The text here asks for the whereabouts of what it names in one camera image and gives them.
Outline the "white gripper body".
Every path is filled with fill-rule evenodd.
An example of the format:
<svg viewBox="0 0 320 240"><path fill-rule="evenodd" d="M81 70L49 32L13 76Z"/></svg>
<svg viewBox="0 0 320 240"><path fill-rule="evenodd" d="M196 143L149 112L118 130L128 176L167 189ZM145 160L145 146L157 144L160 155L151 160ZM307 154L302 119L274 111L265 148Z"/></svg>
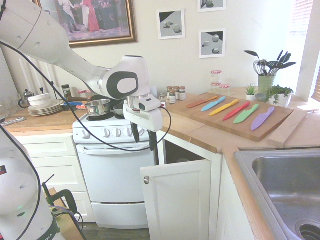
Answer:
<svg viewBox="0 0 320 240"><path fill-rule="evenodd" d="M163 117L159 108L152 111L135 111L125 102L123 104L123 114L126 120L149 131L157 132L163 128Z"/></svg>

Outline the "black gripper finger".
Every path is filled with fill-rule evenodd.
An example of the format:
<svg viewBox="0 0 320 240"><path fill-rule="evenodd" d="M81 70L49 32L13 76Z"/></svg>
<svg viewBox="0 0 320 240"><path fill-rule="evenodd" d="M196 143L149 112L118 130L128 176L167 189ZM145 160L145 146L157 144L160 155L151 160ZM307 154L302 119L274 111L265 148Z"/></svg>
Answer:
<svg viewBox="0 0 320 240"><path fill-rule="evenodd" d="M132 130L134 140L136 143L139 143L140 142L140 134L138 131L138 125L133 122L131 122L130 124L131 124L131 130Z"/></svg>
<svg viewBox="0 0 320 240"><path fill-rule="evenodd" d="M148 135L149 135L149 148L150 148L150 151L153 152L157 147L157 133L151 130L148 130Z"/></svg>

